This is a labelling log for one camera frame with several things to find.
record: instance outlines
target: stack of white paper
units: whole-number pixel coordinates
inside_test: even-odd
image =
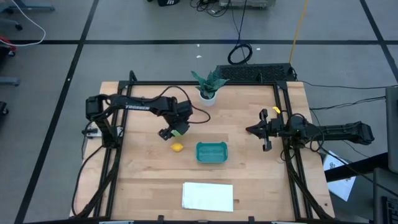
[[[329,151],[330,154],[338,157],[332,151]],[[323,170],[326,171],[328,169],[332,169],[335,167],[342,166],[343,163],[334,158],[333,156],[327,155],[325,160],[323,161]],[[351,189],[353,188],[355,182],[355,177],[351,177],[345,180],[337,180],[328,183],[329,190],[335,195],[339,196],[339,198],[344,201],[348,201],[349,194],[351,193]]]
[[[182,187],[182,207],[219,212],[234,211],[233,186],[186,182]]]

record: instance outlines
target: potted plant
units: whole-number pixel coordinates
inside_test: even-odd
[[[200,77],[196,72],[191,71],[192,76],[199,81],[199,90],[201,102],[205,106],[211,106],[215,103],[217,97],[217,90],[221,88],[228,79],[220,78],[220,71],[216,69],[214,72],[210,71],[207,79]]]

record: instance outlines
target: teal plastic tray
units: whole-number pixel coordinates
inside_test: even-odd
[[[197,144],[197,160],[201,163],[223,163],[228,158],[228,147],[225,142]]]

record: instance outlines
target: white flower pot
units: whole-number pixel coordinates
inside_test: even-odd
[[[203,105],[205,106],[213,106],[213,104],[216,102],[216,97],[217,97],[217,92],[214,94],[214,97],[212,99],[204,99],[203,97],[201,97],[201,94],[199,92],[199,97],[200,97],[200,101],[201,103],[203,103]]]

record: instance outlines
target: wooden tabletop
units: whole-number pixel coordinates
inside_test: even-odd
[[[104,82],[101,93],[116,93],[117,82]],[[311,121],[303,84],[288,83],[293,113],[302,113]],[[166,86],[134,86],[133,96],[152,98]],[[294,220],[292,199],[286,166],[280,159],[282,142],[271,138],[272,150],[262,151],[264,141],[245,131],[259,122],[258,114],[268,109],[269,119],[276,117],[272,109],[275,99],[270,86],[224,86],[219,90],[214,106],[204,108],[194,86],[182,86],[192,103],[211,114],[206,124],[191,124],[188,132],[164,141],[158,131],[167,127],[161,117],[145,111],[130,111],[118,182],[113,202],[112,219],[156,220],[224,220],[245,221],[254,216],[257,221]],[[186,100],[178,89],[165,96]],[[206,115],[195,111],[190,121],[203,121]],[[225,142],[228,160],[224,164],[201,164],[195,157],[197,142]],[[179,142],[184,149],[174,152],[170,146]],[[101,139],[88,140],[85,158],[101,145]],[[75,199],[81,211],[98,187],[104,159],[103,149],[84,168]],[[334,217],[333,207],[320,156],[302,149],[302,160],[309,191],[325,211]],[[208,212],[182,208],[184,182],[233,184],[234,212]],[[302,194],[297,188],[301,216],[305,217]],[[104,194],[101,213],[104,214],[108,193]]]

